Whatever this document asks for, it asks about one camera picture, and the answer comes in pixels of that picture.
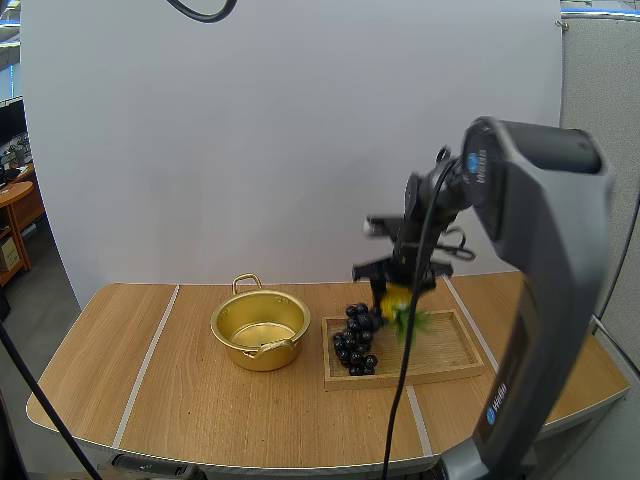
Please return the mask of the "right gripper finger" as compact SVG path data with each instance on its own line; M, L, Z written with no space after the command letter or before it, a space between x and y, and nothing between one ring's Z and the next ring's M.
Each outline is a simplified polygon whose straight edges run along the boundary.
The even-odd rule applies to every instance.
M387 293L387 268L390 265L390 258L383 257L365 263L354 264L352 266L352 280L357 282L366 279L370 283L374 310L382 313L382 303Z
M451 277L453 265L442 260L431 260L425 266L421 266L418 262L408 263L408 270L411 274L410 300L413 300L434 290L438 278Z

